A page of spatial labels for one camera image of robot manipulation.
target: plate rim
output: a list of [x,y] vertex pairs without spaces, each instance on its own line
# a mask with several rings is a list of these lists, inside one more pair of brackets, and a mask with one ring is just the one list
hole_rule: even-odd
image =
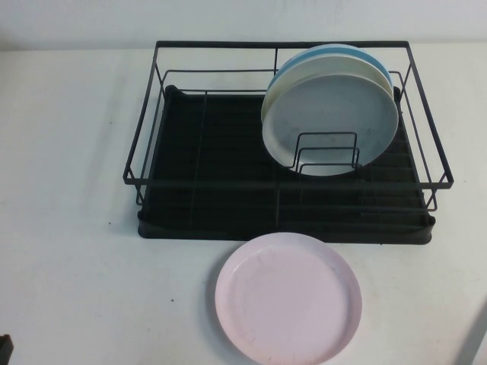
[[[387,91],[387,93],[390,95],[391,99],[394,100],[394,88],[393,88],[393,86],[390,85],[390,83],[389,83],[388,79],[386,78],[386,76],[384,75],[384,73],[380,69],[378,69],[377,67],[375,67],[374,65],[372,65],[370,62],[367,62],[364,59],[360,59],[359,57],[351,56],[351,55],[346,55],[346,54],[343,54],[343,53],[325,53],[325,54],[322,54],[322,55],[317,55],[317,56],[310,57],[308,59],[305,59],[305,60],[297,63],[296,65],[291,66],[280,78],[278,78],[278,79],[275,80],[275,83],[273,83],[267,89],[266,95],[264,96],[264,101],[262,103],[262,108],[260,110],[260,120],[261,120],[261,122],[264,123],[266,114],[269,111],[269,109],[271,108],[272,104],[275,101],[277,101],[277,99],[281,95],[283,95],[287,90],[289,90],[293,86],[295,86],[296,83],[298,83],[300,81],[303,81],[303,80],[307,80],[308,78],[312,78],[313,76],[314,77],[319,77],[319,76],[325,76],[325,75],[335,75],[335,74],[338,74],[338,72],[326,73],[326,70],[323,70],[321,73],[315,72],[315,73],[313,73],[311,75],[306,75],[306,76],[302,77],[301,79],[294,81],[291,84],[289,82],[287,82],[287,83],[284,83],[284,85],[281,86],[281,84],[286,81],[285,80],[286,76],[289,76],[289,72],[296,71],[300,67],[306,67],[306,64],[308,62],[317,62],[317,60],[323,60],[323,62],[326,62],[326,60],[327,59],[330,59],[330,58],[352,59],[353,61],[355,61],[357,63],[361,63],[362,65],[368,66],[370,69],[374,70],[374,72],[377,74],[377,76],[379,78],[382,78],[382,81],[383,82],[385,81],[385,84],[387,85],[387,89],[382,84],[379,84],[376,80],[373,80],[373,79],[370,79],[368,77],[365,77],[364,75],[361,75],[360,73],[357,73],[357,72],[354,72],[354,71],[341,71],[340,73],[342,73],[344,75],[357,75],[359,77],[367,78],[368,80],[373,81],[376,84],[380,85],[384,90]],[[273,101],[269,105],[267,105],[267,103],[269,103],[268,100],[269,100],[270,97],[273,98]]]
[[393,87],[393,80],[390,77],[390,73],[388,72],[386,66],[379,61],[376,57],[374,57],[372,54],[369,52],[363,50],[362,48],[350,46],[348,44],[341,44],[341,43],[331,43],[331,44],[322,44],[320,46],[315,46],[309,49],[305,49],[298,54],[292,56],[287,62],[284,63],[284,65],[281,66],[281,68],[275,73],[275,75],[272,77],[271,81],[269,82],[269,85],[267,87],[267,90],[274,84],[274,82],[280,78],[288,69],[293,67],[294,65],[297,65],[301,62],[303,62],[306,59],[309,59],[312,56],[318,56],[318,55],[323,55],[327,54],[330,52],[331,49],[336,49],[337,53],[342,53],[342,54],[348,54],[350,56],[355,56],[360,59],[363,59],[364,61],[370,63],[371,65],[377,67],[387,78],[389,81],[389,84],[391,87]]

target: gray plate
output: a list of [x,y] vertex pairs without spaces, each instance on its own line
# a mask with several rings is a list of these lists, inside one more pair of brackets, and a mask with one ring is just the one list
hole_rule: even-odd
[[[380,85],[354,75],[326,75],[295,84],[272,104],[263,123],[263,140],[276,161],[291,167],[300,133],[354,132],[358,163],[366,165],[389,146],[397,123],[396,104]],[[335,149],[304,150],[293,170],[314,176],[353,171],[353,146],[350,134],[303,135],[299,149]],[[307,163],[343,165],[305,166]]]

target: dish rack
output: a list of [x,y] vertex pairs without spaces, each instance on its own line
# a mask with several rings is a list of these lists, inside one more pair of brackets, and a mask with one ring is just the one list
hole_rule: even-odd
[[[390,71],[399,125],[376,160],[360,164],[360,136],[353,132],[345,133],[350,145],[341,147],[351,151],[353,171],[340,176],[299,173],[307,166],[299,164],[303,151],[329,149],[300,147],[316,133],[299,135],[291,167],[267,153],[260,120],[266,85],[292,52],[326,43],[156,43],[123,174],[137,191],[141,236],[249,240],[290,231],[340,243],[430,241],[437,191],[449,189],[454,178],[408,42],[340,42],[402,55],[405,70]],[[420,118],[413,115],[414,100]],[[430,157],[437,161],[431,166]]]

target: pink plate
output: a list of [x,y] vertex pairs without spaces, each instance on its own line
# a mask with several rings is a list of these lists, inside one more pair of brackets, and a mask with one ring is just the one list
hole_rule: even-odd
[[262,364],[314,365],[338,354],[361,317],[357,279],[323,242],[273,233],[225,262],[215,292],[227,336]]

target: stacked plates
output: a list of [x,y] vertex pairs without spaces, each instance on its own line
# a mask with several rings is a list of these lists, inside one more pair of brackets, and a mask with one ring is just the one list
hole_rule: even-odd
[[271,156],[314,176],[372,162],[389,146],[398,123],[387,69],[342,44],[314,47],[286,62],[269,84],[261,117]]

